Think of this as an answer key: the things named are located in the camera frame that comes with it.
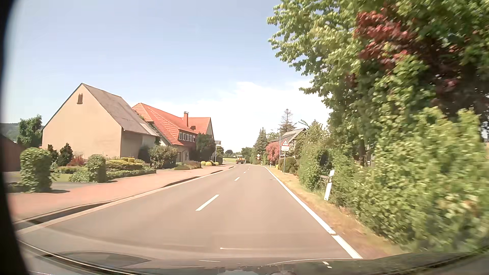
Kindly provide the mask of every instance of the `red brick sidewalk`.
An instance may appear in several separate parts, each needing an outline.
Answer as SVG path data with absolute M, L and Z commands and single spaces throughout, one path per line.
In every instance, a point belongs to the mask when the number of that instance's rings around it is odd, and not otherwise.
M 157 174 L 118 179 L 115 183 L 101 183 L 71 189 L 66 193 L 9 194 L 9 208 L 13 221 L 51 213 L 74 206 L 82 206 L 122 199 L 169 183 L 212 172 L 229 169 L 229 165 L 209 166 L 193 170 L 162 170 Z

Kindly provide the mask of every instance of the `sky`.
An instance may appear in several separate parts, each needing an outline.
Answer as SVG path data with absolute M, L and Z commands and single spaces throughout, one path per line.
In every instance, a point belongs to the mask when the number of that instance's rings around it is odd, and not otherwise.
M 19 0 L 7 27 L 2 122 L 46 123 L 80 83 L 174 115 L 210 116 L 225 150 L 293 121 L 326 124 L 309 78 L 275 57 L 279 0 Z

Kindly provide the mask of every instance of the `red tile roof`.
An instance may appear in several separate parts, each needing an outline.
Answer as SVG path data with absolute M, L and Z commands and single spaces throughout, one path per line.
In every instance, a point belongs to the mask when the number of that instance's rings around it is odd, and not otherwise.
M 188 126 L 195 126 L 195 132 L 207 134 L 207 127 L 209 127 L 210 117 L 189 117 Z
M 134 105 L 133 110 L 144 117 L 147 122 L 153 122 L 156 128 L 165 135 L 168 141 L 173 145 L 185 145 L 178 139 L 181 131 L 198 134 L 198 132 L 187 127 L 181 117 L 164 112 L 155 107 L 138 103 Z

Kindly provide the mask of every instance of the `house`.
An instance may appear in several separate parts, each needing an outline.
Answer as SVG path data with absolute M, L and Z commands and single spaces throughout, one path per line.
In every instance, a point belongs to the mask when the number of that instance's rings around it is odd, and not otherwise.
M 162 136 L 161 144 L 178 149 L 177 162 L 189 160 L 189 153 L 195 150 L 199 133 L 209 134 L 214 138 L 210 117 L 183 117 L 172 115 L 144 103 L 134 105 L 133 109 Z
M 42 147 L 59 150 L 69 143 L 84 158 L 137 157 L 158 137 L 122 97 L 82 83 L 44 126 Z
M 279 144 L 279 146 L 280 146 L 281 143 L 284 142 L 284 139 L 286 139 L 287 142 L 289 143 L 289 152 L 293 152 L 294 148 L 295 148 L 295 144 L 297 142 L 297 137 L 299 136 L 300 133 L 302 133 L 305 130 L 306 130 L 305 128 L 301 128 L 301 129 L 296 129 L 296 130 L 293 130 L 290 132 L 286 132 L 283 135 L 281 135 L 279 138 L 270 140 L 270 142 L 279 142 L 280 141 L 280 144 Z
M 2 172 L 14 172 L 21 170 L 21 153 L 25 149 L 4 135 L 0 135 L 3 167 Z

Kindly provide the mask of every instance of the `asphalt road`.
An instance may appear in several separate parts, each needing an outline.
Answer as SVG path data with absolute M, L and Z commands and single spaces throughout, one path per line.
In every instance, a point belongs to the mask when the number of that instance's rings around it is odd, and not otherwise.
M 48 252 L 154 259 L 351 258 L 264 167 L 248 164 L 18 237 Z

